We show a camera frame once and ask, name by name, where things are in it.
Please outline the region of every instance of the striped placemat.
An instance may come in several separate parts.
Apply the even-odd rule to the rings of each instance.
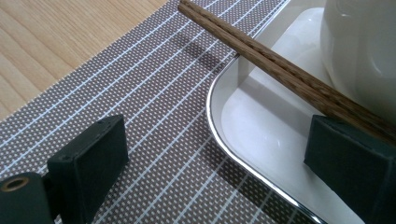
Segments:
[[[250,35],[286,2],[196,1]],[[177,4],[169,1],[2,122],[0,178],[46,173],[47,159],[91,123],[123,114],[130,162],[95,223],[311,222],[217,146],[205,99],[235,52]]]

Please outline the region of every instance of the wooden chopstick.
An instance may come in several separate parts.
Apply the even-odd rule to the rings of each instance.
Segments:
[[[193,2],[180,0],[177,8],[324,115],[343,120],[396,146],[396,128],[389,122]]]

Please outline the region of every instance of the white tray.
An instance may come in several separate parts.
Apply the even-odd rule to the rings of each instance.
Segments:
[[[332,85],[320,60],[324,0],[291,0],[256,39]],[[311,105],[238,57],[214,80],[207,117],[239,164],[320,223],[363,223],[305,164]]]

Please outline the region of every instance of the white stripe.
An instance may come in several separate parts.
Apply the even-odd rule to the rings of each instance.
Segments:
[[[265,196],[264,201],[262,202],[262,204],[260,204],[260,207],[257,208],[256,213],[254,214],[253,218],[250,220],[249,224],[253,224],[257,217],[259,217],[259,214],[262,212],[262,209],[264,208],[265,204],[268,202],[268,200],[271,198],[271,195],[274,193],[273,190],[270,190],[270,192],[268,192],[267,196]]]
[[[202,149],[206,146],[206,144],[209,142],[209,140],[212,138],[212,136],[209,136],[206,141],[198,148],[197,151],[190,157],[190,159],[184,164],[184,166],[177,172],[177,174],[172,178],[171,181],[166,185],[165,188],[157,195],[157,197],[154,199],[154,201],[151,202],[151,204],[146,208],[146,210],[142,213],[142,215],[137,219],[135,223],[140,223],[142,218],[147,214],[147,212],[154,206],[156,202],[160,200],[160,198],[165,194],[165,192],[173,185],[173,183],[178,179],[178,177],[184,172],[184,170],[189,167],[190,163],[195,159],[195,157],[202,151]]]
[[[216,0],[214,2],[212,2],[211,4],[209,4],[208,6],[206,6],[205,8],[211,7],[213,4],[215,4],[216,2],[218,2],[219,0]],[[143,42],[147,37],[149,37],[150,35],[152,35],[154,32],[156,32],[157,30],[159,30],[159,28],[161,28],[162,26],[164,26],[167,22],[169,22],[172,18],[174,18],[176,15],[178,14],[178,12],[175,12],[174,14],[172,14],[172,16],[170,16],[168,19],[166,19],[165,21],[163,21],[160,25],[158,25],[157,27],[155,27],[152,31],[150,31],[147,35],[143,36],[140,40],[138,40],[136,43],[134,43],[131,47],[129,47],[127,50],[125,50],[123,53],[121,53],[119,56],[117,56],[115,59],[113,59],[110,63],[108,63],[107,65],[105,65],[104,67],[102,67],[100,70],[98,70],[96,73],[94,73],[91,77],[87,78],[87,80],[83,81],[81,84],[79,84],[77,87],[75,87],[72,91],[70,91],[69,93],[67,93],[61,100],[59,100],[57,103],[55,103],[54,105],[52,105],[50,108],[48,108],[46,111],[44,111],[44,113],[40,114],[37,118],[33,119],[29,124],[27,124],[26,126],[24,126],[23,128],[19,129],[16,133],[12,134],[8,140],[5,140],[0,147],[5,146],[6,144],[8,144],[8,142],[10,142],[12,139],[14,139],[17,135],[19,135],[20,133],[22,133],[24,130],[26,130],[27,128],[29,128],[32,124],[34,124],[36,121],[38,121],[39,119],[41,119],[42,117],[44,117],[47,113],[49,113],[53,108],[55,108],[57,105],[59,105],[63,100],[65,100],[67,97],[69,97],[71,94],[73,94],[74,92],[76,92],[77,90],[79,90],[82,86],[84,86],[86,83],[88,83],[90,80],[92,80],[94,77],[96,77],[97,75],[99,75],[101,72],[103,72],[105,69],[107,69],[111,64],[113,64],[114,62],[116,62],[119,58],[121,58],[123,55],[125,55],[126,53],[128,53],[131,49],[133,49],[134,47],[136,47],[138,44],[140,44],[141,42]],[[169,37],[165,42],[167,42],[170,38],[172,38],[175,34],[177,34],[178,31],[176,33],[174,33],[171,37]]]
[[[230,10],[234,5],[236,5],[236,3],[234,3],[230,8],[228,8],[227,10],[225,10],[223,13],[220,14],[220,16],[224,13],[226,13],[228,10]],[[157,46],[156,49],[154,49],[152,52],[156,51],[159,47],[161,47],[164,43],[166,43],[169,39],[171,39],[173,36],[175,36],[177,33],[179,33],[182,29],[184,29],[191,21],[188,21],[185,25],[183,25],[180,29],[177,30],[176,33],[174,33],[173,35],[171,35],[170,37],[168,37],[168,39],[166,39],[164,42],[161,43],[161,45]],[[196,39],[201,33],[203,33],[204,31],[201,31],[198,35],[196,35],[194,37],[194,39]],[[188,44],[186,44],[184,48],[186,48],[193,40],[191,40]],[[175,58],[183,49],[180,49],[176,54],[174,54],[170,59],[168,59],[165,63],[163,63],[160,68],[157,68],[154,73],[151,73],[148,77],[146,77],[145,80],[143,80],[138,86],[136,86],[131,92],[129,92],[128,94],[131,95],[134,91],[136,91],[138,88],[140,88],[144,83],[146,83],[151,77],[153,77],[162,67],[164,67],[167,63],[169,63],[171,61],[171,59]],[[4,172],[8,171],[10,167],[12,167],[13,165],[15,165],[18,161],[20,161],[21,159],[23,159],[29,152],[31,152],[35,147],[37,147],[38,145],[40,145],[44,140],[46,140],[49,136],[51,136],[53,133],[55,133],[56,131],[58,131],[62,126],[64,126],[66,124],[66,122],[68,122],[71,118],[73,118],[76,114],[78,114],[82,109],[84,109],[87,105],[89,105],[93,100],[95,100],[98,96],[100,96],[103,92],[107,91],[111,86],[113,86],[116,82],[118,82],[121,78],[123,78],[124,76],[126,76],[130,71],[132,71],[135,67],[137,67],[139,64],[141,64],[143,61],[146,60],[146,58],[149,56],[146,55],[143,59],[141,59],[138,63],[136,63],[133,67],[131,67],[130,69],[128,69],[124,74],[122,74],[121,77],[118,77],[115,81],[113,81],[109,86],[107,86],[104,90],[102,90],[101,92],[99,92],[99,94],[97,94],[94,98],[92,98],[88,103],[86,103],[83,107],[81,107],[79,110],[77,110],[72,116],[68,117],[66,120],[64,120],[60,125],[58,125],[54,130],[52,130],[51,132],[49,132],[46,136],[44,136],[44,138],[42,138],[40,141],[36,142],[32,147],[30,147],[28,150],[26,150],[25,152],[23,152],[16,160],[13,160],[12,163],[8,166],[5,167],[4,170],[2,170],[0,172],[0,175],[2,175]],[[123,97],[121,99],[121,101],[118,102],[121,103],[122,101],[124,101],[127,97]],[[109,112],[111,112],[111,110],[114,108],[114,106],[112,108],[110,108],[106,114],[108,114]],[[38,172],[41,173],[44,169],[45,169],[46,165],[44,165],[43,167],[41,167]]]
[[[293,213],[291,214],[291,216],[289,218],[288,224],[291,224],[291,222],[294,220],[295,216],[297,215],[297,212],[298,212],[298,208],[294,207]]]
[[[140,179],[142,179],[143,176],[145,176],[146,173],[149,172],[149,170],[151,169],[151,167],[153,167],[153,166],[157,163],[157,161],[159,161],[159,160],[161,159],[161,157],[162,157],[162,156],[169,150],[169,148],[171,148],[171,146],[183,135],[183,133],[186,132],[186,131],[190,128],[190,126],[191,126],[199,117],[201,117],[201,116],[203,115],[204,111],[205,111],[205,109],[202,109],[202,110],[198,113],[198,115],[195,116],[195,118],[192,119],[192,121],[190,121],[190,123],[189,123],[186,127],[184,127],[183,131],[181,131],[181,132],[177,135],[177,137],[166,147],[166,149],[164,149],[164,150],[161,152],[161,154],[158,155],[157,158],[155,158],[155,160],[146,168],[146,170],[145,170],[142,174],[140,174],[140,176],[134,181],[134,183],[132,183],[132,184],[128,187],[128,189],[125,190],[125,191],[121,194],[121,196],[120,196],[113,204],[111,204],[111,206],[110,206],[109,208],[107,208],[107,210],[99,217],[99,219],[96,221],[96,223],[101,222],[101,221],[105,218],[105,216],[107,216],[107,214],[108,214],[115,206],[117,206],[117,204],[119,204],[119,202],[121,201],[121,199],[123,199],[123,198],[126,196],[126,194],[127,194],[131,189],[134,188],[134,186],[140,181]]]
[[[158,121],[155,125],[154,125],[154,127],[152,127],[146,134],[145,134],[145,136],[143,136],[143,138],[142,139],[140,139],[137,143],[135,143],[134,144],[134,147],[132,147],[129,151],[128,151],[128,154],[131,154],[132,152],[134,152],[134,150],[137,148],[137,147],[139,147],[140,146],[140,144],[143,142],[143,141],[145,141],[147,138],[148,138],[148,136],[150,136],[151,135],[151,133],[155,130],[155,129],[157,129],[157,127],[160,125],[160,124],[162,124],[163,123],[163,121],[164,120],[166,120],[168,117],[169,117],[169,115],[171,115],[172,113],[173,113],[173,111],[175,111],[175,109],[176,108],[178,108],[209,76],[210,76],[210,74],[212,74],[221,64],[222,64],[222,62],[226,59],[226,58],[228,58],[230,55],[232,54],[232,51],[230,51],[210,72],[208,72],[207,74],[206,74],[206,76],[204,77],[204,78],[202,78],[195,86],[194,86],[194,88],[192,88],[186,95],[184,95],[183,96],[183,98],[176,104],[176,105],[174,105],[173,107],[172,107],[172,109],[171,110],[169,110],[168,111],[168,113],[166,113],[166,115],[165,116],[163,116],[163,118],[160,120],[160,121]],[[125,123],[125,126],[127,127],[128,125],[129,125],[129,123],[133,120],[133,119],[135,119],[137,117],[137,115],[135,115],[135,116],[133,116],[131,119],[129,119],[126,123]],[[47,164],[44,164],[37,172],[38,173],[42,173],[43,171],[44,171],[44,169],[47,167]]]
[[[195,193],[194,197],[190,200],[190,202],[184,206],[183,211],[178,215],[178,217],[175,219],[174,224],[177,224],[182,217],[186,214],[187,210],[191,207],[191,205],[195,202],[195,200],[202,194],[202,191],[206,189],[207,185],[212,181],[213,177],[218,173],[220,167],[226,162],[228,159],[228,156],[226,155],[224,159],[221,161],[221,163],[216,167],[216,169],[212,172],[212,175],[206,180],[206,182],[201,186],[201,188]]]
[[[218,212],[218,214],[216,215],[215,219],[213,219],[212,224],[218,222],[218,220],[220,219],[220,216],[224,213],[224,211],[228,207],[228,205],[230,205],[231,201],[236,196],[236,193],[238,192],[238,190],[242,187],[242,185],[245,184],[245,181],[248,179],[248,176],[249,176],[249,173],[247,173],[245,175],[244,179],[242,180],[241,183],[239,183],[238,187],[236,187],[236,189],[233,190],[233,194],[231,195],[230,198],[228,198],[227,202],[225,202],[225,204],[221,207],[221,209]]]

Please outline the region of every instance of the white mug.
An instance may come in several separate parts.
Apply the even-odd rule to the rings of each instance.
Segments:
[[[334,87],[396,125],[396,0],[328,0],[320,45]]]

